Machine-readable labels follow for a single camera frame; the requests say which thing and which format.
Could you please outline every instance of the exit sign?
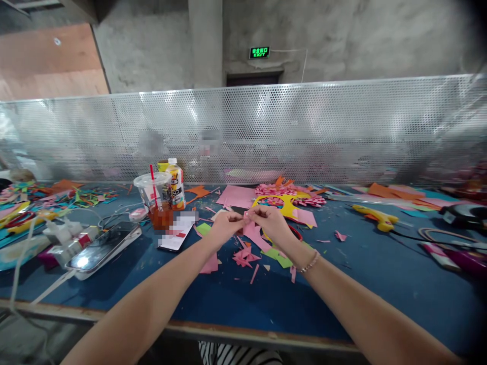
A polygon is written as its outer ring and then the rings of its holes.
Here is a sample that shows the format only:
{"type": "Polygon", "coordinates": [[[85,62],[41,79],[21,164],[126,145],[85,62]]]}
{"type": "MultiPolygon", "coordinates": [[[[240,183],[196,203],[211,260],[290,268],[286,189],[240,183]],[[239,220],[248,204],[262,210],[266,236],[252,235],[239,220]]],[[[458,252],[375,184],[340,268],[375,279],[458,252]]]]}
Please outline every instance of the exit sign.
{"type": "Polygon", "coordinates": [[[254,47],[250,48],[249,58],[268,58],[270,47],[254,47]]]}

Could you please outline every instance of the table surface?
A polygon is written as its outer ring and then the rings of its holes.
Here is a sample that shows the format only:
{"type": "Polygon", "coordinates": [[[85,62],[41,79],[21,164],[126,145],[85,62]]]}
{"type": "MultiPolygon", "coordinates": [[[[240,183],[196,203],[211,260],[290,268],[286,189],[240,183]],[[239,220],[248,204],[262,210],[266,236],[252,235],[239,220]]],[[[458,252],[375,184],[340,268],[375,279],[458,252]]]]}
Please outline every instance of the table surface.
{"type": "MultiPolygon", "coordinates": [[[[101,187],[101,184],[87,185],[95,186],[101,187]]],[[[206,186],[209,190],[216,187],[206,186]]],[[[122,188],[117,190],[120,192],[117,200],[95,207],[101,216],[111,215],[121,206],[140,202],[137,189],[133,189],[130,195],[122,188]]],[[[189,199],[193,197],[191,193],[187,195],[189,199]]],[[[196,206],[200,217],[209,219],[213,213],[204,207],[218,211],[222,206],[215,203],[217,198],[218,195],[212,193],[196,200],[187,210],[196,206]]],[[[395,206],[370,207],[413,224],[411,229],[396,227],[407,235],[419,237],[418,228],[431,227],[482,240],[474,231],[452,229],[437,212],[426,213],[429,217],[426,219],[410,217],[395,206]]],[[[418,241],[400,238],[398,242],[394,236],[378,231],[373,221],[365,219],[343,202],[327,201],[322,208],[304,209],[313,211],[318,223],[318,227],[312,230],[299,230],[304,241],[452,351],[458,354],[468,351],[485,313],[474,281],[442,269],[418,246],[418,241]],[[345,242],[335,238],[335,230],[348,235],[345,242]],[[317,239],[330,240],[331,243],[319,243],[317,239]]],[[[96,224],[97,221],[94,214],[81,210],[74,211],[69,218],[86,224],[96,224]]],[[[437,237],[452,240],[449,236],[437,237]]],[[[183,249],[198,239],[191,230],[183,249]]],[[[60,316],[63,310],[77,309],[85,313],[108,311],[132,288],[175,257],[175,253],[156,249],[156,244],[152,225],[146,224],[141,238],[92,277],[85,281],[70,279],[49,294],[38,307],[44,310],[51,308],[54,315],[58,312],[60,316]]],[[[252,247],[253,253],[257,254],[257,247],[252,247]]],[[[173,329],[195,329],[202,333],[218,331],[237,337],[252,335],[269,343],[280,338],[309,347],[318,344],[354,348],[338,320],[301,275],[297,275],[293,284],[289,269],[281,268],[277,261],[263,255],[258,261],[260,269],[254,283],[250,285],[254,269],[237,266],[232,260],[240,248],[231,239],[218,252],[222,262],[218,272],[197,276],[172,316],[170,325],[173,329]],[[270,271],[267,272],[262,264],[270,265],[270,271]]],[[[46,272],[37,259],[32,259],[21,268],[17,300],[34,300],[63,272],[59,267],[46,272]]],[[[10,297],[12,281],[13,270],[0,272],[0,298],[10,297]]]]}

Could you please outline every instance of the forearm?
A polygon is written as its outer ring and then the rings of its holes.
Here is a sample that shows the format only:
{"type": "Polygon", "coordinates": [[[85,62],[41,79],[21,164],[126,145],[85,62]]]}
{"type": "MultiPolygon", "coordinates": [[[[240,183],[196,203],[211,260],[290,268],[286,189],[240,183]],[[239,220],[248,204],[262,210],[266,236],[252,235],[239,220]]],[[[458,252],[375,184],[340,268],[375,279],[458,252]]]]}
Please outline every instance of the forearm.
{"type": "Polygon", "coordinates": [[[136,363],[160,335],[186,289],[218,247],[205,237],[157,270],[119,301],[62,363],[136,363]]]}
{"type": "MultiPolygon", "coordinates": [[[[285,242],[282,249],[298,267],[314,257],[297,242],[285,242]]],[[[372,364],[460,362],[423,328],[325,259],[319,258],[304,277],[372,364]]]]}

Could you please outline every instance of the striped clothing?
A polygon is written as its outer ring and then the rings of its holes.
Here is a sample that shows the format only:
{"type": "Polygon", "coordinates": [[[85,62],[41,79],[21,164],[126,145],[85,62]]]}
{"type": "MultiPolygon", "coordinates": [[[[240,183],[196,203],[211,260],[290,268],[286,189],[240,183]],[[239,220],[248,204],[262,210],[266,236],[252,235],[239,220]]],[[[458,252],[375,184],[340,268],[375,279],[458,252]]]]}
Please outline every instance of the striped clothing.
{"type": "Polygon", "coordinates": [[[282,365],[277,351],[198,341],[203,365],[282,365]]]}

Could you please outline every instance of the cup lid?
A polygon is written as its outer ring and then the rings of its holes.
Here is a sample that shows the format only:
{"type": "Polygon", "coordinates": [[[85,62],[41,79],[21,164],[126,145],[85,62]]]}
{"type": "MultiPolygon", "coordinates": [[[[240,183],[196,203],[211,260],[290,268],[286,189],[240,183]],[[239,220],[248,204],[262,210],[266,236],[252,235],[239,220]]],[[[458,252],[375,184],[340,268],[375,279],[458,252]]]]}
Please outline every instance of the cup lid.
{"type": "Polygon", "coordinates": [[[171,174],[166,172],[154,172],[154,180],[151,174],[141,175],[133,180],[133,184],[138,188],[145,188],[152,185],[163,185],[171,182],[171,174]]]}

